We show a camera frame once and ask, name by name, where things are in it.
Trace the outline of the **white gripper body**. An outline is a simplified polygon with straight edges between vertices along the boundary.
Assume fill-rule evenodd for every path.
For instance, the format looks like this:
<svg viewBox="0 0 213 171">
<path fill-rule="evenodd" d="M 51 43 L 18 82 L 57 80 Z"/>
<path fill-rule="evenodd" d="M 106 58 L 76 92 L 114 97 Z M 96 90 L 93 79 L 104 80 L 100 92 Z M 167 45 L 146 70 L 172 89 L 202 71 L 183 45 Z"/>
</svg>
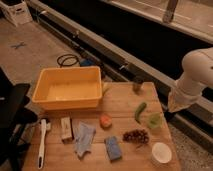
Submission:
<svg viewBox="0 0 213 171">
<path fill-rule="evenodd" d="M 168 94 L 168 111 L 170 113 L 178 112 L 190 107 L 196 101 L 196 96 L 187 95 L 180 91 L 177 87 L 172 88 Z"/>
</svg>

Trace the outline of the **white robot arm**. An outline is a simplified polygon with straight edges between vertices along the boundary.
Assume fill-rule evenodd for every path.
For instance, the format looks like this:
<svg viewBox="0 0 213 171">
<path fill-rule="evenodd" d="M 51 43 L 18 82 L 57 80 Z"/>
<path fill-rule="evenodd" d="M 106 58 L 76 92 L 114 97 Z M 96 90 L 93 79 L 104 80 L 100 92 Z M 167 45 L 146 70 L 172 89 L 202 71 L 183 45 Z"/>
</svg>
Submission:
<svg viewBox="0 0 213 171">
<path fill-rule="evenodd" d="M 168 95 L 173 113 L 193 105 L 206 87 L 213 89 L 213 47 L 188 52 L 182 59 L 183 73 Z"/>
</svg>

